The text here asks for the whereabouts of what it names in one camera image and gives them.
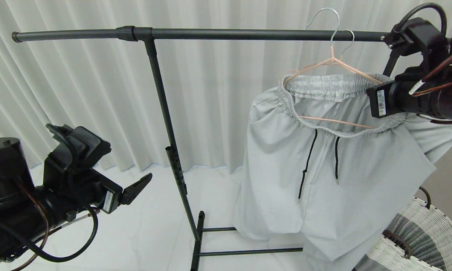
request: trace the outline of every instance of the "black drawstring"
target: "black drawstring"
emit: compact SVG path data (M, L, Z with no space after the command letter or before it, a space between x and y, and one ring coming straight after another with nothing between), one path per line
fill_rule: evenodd
M338 141L339 141L340 137L336 137L336 142L335 142L335 178L338 180Z
M308 154L307 166L305 167L305 170L303 171L303 178L301 179L300 193L298 194L298 199L300 199L300 197L301 197L301 189L303 189L303 183L305 182L305 173L308 171L308 163L310 162L310 157L312 156L312 150L313 150L313 146L315 145L317 136L318 136L318 130L315 129L315 137L313 138L312 146L310 147L310 153Z

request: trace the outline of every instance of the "silver metal hook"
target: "silver metal hook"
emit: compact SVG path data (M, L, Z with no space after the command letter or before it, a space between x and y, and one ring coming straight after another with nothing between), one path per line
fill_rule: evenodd
M353 36L353 39L352 39L351 43L343 50L342 54L340 55L340 60L342 60L343 53L345 53L345 51L348 50L348 48L350 48L350 46L355 42L355 33L353 33L353 31L351 31L350 29L345 29L344 31L350 32L351 35Z
M338 32L338 29L340 29L340 15L338 14L338 12L336 12L336 10L334 10L334 9L332 9L332 8L322 8L322 9L320 9L319 11L317 11L317 12L315 13L315 15L313 16L312 20L311 20L309 23L307 23L307 26L305 26L305 28L308 27L310 24L312 24L313 20L315 19L316 15L317 15L318 13L320 13L320 12L322 12L322 11L324 11L324 10L331 10L331 11L335 12L336 17L338 18L338 24L337 24L337 26L336 26L335 32L333 32L333 35L332 35L331 38L330 38L330 46L333 47L333 38L335 37L336 33Z

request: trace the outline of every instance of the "curtain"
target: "curtain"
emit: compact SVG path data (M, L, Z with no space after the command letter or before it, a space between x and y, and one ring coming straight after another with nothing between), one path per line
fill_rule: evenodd
M452 0L436 1L452 29ZM140 170L168 165L167 134L143 43L120 40L15 43L13 31L163 28L305 29L322 7L341 17L340 29L390 31L424 1L404 0L1 0L0 137L18 137L30 167L57 145L46 123L84 126L112 144L100 161ZM440 28L434 10L417 16ZM334 29L324 11L308 29ZM275 87L286 71L329 57L328 41L156 41L159 64L184 169L243 163L250 105ZM348 42L334 44L339 55ZM382 73L384 43L356 42L345 63ZM418 65L419 54L401 58L394 74ZM344 73L319 67L309 74Z

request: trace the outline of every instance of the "basket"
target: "basket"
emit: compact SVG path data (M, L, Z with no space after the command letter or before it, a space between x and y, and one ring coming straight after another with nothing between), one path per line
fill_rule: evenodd
M414 197L360 260L356 271L452 271L452 220Z

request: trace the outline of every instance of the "brown handle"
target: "brown handle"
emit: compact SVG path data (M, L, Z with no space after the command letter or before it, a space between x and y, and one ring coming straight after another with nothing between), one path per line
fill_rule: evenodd
M425 189L424 187L419 187L419 189L425 193L425 195L427 197L427 205L425 207L430 210L432 200L431 200L431 196L430 196L429 192L427 192L427 189Z
M394 242L395 245L398 245L401 249L405 251L404 255L405 259L410 259L414 252L407 242L405 242L402 238L400 238L400 236L396 235L395 233L392 233L389 230L384 230L382 234L385 236L385 238L388 238L389 240Z

